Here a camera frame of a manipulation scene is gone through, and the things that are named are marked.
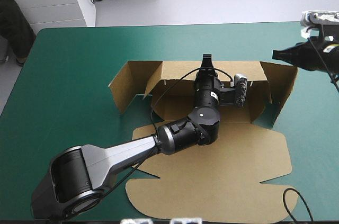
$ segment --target white drawer cabinet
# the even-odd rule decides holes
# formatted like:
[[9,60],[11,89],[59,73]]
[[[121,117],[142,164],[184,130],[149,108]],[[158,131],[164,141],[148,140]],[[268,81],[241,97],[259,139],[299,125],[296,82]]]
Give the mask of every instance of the white drawer cabinet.
[[44,28],[95,26],[90,0],[15,0],[35,33]]

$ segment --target flattened cardboard box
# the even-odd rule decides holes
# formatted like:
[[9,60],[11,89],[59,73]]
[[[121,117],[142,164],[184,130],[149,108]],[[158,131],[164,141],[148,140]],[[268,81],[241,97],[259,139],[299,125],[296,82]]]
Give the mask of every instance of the flattened cardboard box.
[[[152,104],[182,75],[199,68],[200,61],[129,61],[109,85],[123,113],[136,94],[152,94]],[[291,186],[261,182],[291,173],[283,134],[251,124],[266,103],[278,107],[272,124],[290,95],[297,69],[260,61],[214,61],[215,68],[248,78],[245,106],[220,107],[219,137],[211,145],[193,146],[179,153],[154,156],[141,170],[159,178],[129,180],[127,195],[145,215],[170,219],[202,217],[205,221],[273,223],[287,217],[283,191]],[[219,78],[229,85],[229,79]],[[165,121],[185,117],[193,108],[193,82],[189,75],[170,90],[155,108]],[[138,128],[133,138],[154,133],[152,126]],[[287,194],[293,209],[295,194]]]

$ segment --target green table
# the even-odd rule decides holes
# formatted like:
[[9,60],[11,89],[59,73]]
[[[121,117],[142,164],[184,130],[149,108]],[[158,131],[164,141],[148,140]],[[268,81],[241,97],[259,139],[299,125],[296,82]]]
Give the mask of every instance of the green table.
[[[200,60],[203,53],[272,61],[273,49],[299,41],[297,22],[41,31],[0,117],[0,219],[32,219],[31,193],[57,153],[121,143],[149,124],[149,98],[137,96],[124,115],[114,106],[108,83],[126,61]],[[300,70],[273,127],[287,138],[293,172],[269,183],[296,187],[317,220],[339,219],[338,100],[325,73]],[[300,202],[294,214],[307,219]],[[141,216],[121,186],[77,220]]]

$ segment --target person's leg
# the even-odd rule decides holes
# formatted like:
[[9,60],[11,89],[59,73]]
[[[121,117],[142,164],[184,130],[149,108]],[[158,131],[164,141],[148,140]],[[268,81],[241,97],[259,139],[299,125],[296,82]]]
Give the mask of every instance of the person's leg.
[[0,0],[0,35],[8,40],[19,62],[25,62],[35,34],[14,0]]

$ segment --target black robot arm segment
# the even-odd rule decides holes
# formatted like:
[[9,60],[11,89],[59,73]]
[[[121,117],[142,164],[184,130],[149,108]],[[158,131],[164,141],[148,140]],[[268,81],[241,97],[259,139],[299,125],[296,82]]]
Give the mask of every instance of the black robot arm segment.
[[52,159],[32,194],[34,218],[70,219],[96,206],[114,190],[116,176],[122,170],[155,154],[170,155],[196,144],[213,143],[218,137],[219,106],[243,106],[246,89],[247,78],[241,74],[236,74],[230,88],[226,88],[213,68],[211,55],[204,55],[194,81],[193,110],[187,117],[160,126],[158,135],[125,144],[65,150]]
[[318,30],[319,35],[309,37],[308,41],[294,47],[274,50],[273,59],[306,70],[327,72],[328,69],[333,77],[339,75],[339,12],[306,11],[301,25],[307,27],[307,31]]

